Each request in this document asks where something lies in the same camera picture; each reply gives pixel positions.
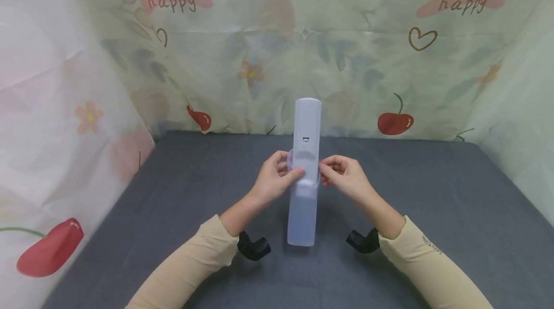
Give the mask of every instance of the gray table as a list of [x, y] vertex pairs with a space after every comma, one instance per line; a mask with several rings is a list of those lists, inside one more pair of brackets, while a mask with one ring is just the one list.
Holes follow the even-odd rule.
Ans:
[[[198, 226], [251, 188], [260, 164], [292, 137], [168, 133], [123, 193], [46, 309], [123, 308]], [[356, 158], [375, 189], [473, 279], [497, 309], [554, 308], [554, 229], [475, 145], [322, 138], [321, 158]], [[286, 241], [288, 196], [248, 227], [272, 252], [238, 255], [186, 308], [427, 308], [380, 251], [357, 254], [372, 228], [334, 188], [320, 189], [316, 244]]]

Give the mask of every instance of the person's left hand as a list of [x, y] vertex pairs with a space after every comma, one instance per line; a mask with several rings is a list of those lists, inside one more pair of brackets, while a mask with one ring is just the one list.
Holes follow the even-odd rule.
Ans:
[[256, 183], [248, 193], [249, 196], [259, 200], [263, 206], [281, 196], [292, 183], [305, 173], [303, 168], [300, 167], [288, 171], [288, 154], [285, 151], [277, 151], [267, 159], [260, 169]]

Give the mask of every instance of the orange flower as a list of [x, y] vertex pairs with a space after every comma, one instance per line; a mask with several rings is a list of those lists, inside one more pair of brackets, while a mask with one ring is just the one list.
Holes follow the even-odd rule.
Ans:
[[254, 86], [254, 81], [261, 82], [264, 80], [262, 66], [260, 64], [251, 66], [248, 62], [244, 61], [242, 70], [237, 74], [237, 77], [246, 79], [248, 81], [248, 87], [252, 88]]
[[90, 128], [95, 134], [98, 134], [98, 126], [96, 122], [102, 118], [102, 110], [96, 109], [94, 102], [87, 101], [85, 108], [81, 106], [75, 109], [75, 115], [82, 121], [79, 127], [77, 127], [77, 133], [82, 135]]
[[500, 69], [502, 69], [502, 66], [500, 66], [500, 64], [491, 65], [487, 75], [479, 77], [477, 79], [477, 82], [479, 82], [479, 84], [487, 84], [493, 82], [494, 80], [496, 80]]

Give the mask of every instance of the arm sleeve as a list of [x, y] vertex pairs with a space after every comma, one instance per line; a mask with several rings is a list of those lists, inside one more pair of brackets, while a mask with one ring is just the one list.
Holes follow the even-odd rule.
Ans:
[[491, 309], [467, 275], [439, 250], [417, 226], [406, 225], [394, 240], [379, 235], [383, 254], [408, 276], [433, 309]]
[[126, 309], [181, 309], [198, 285], [237, 254], [231, 237], [216, 215], [171, 254], [146, 279]]

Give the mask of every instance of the black holder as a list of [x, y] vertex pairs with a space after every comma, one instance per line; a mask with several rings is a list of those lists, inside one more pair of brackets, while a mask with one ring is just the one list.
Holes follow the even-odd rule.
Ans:
[[362, 254], [370, 254], [379, 249], [379, 232], [376, 229], [369, 231], [366, 237], [353, 230], [346, 239], [346, 243]]
[[248, 233], [244, 231], [239, 235], [237, 247], [239, 252], [250, 261], [259, 261], [271, 252], [271, 247], [265, 237], [252, 242]]

